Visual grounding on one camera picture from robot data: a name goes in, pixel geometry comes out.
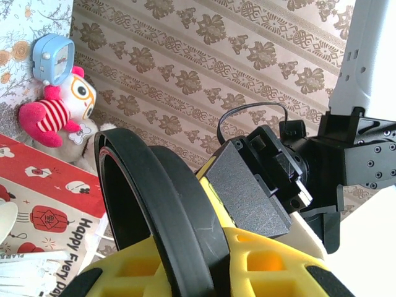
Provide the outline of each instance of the stuffed toy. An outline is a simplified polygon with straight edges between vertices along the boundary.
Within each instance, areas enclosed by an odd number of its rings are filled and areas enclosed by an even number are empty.
[[[85,119],[80,122],[79,127],[79,132],[69,133],[64,129],[58,132],[58,135],[62,138],[62,146],[60,147],[48,147],[38,141],[33,141],[33,146],[54,158],[72,163],[91,174],[97,175],[93,146],[94,136],[98,131],[114,129],[116,126],[106,123],[98,128],[91,119]]]
[[[59,86],[44,88],[44,99],[24,104],[19,123],[36,142],[51,148],[62,146],[58,131],[80,131],[79,123],[89,118],[96,102],[95,89],[84,79],[84,70],[74,66]]]

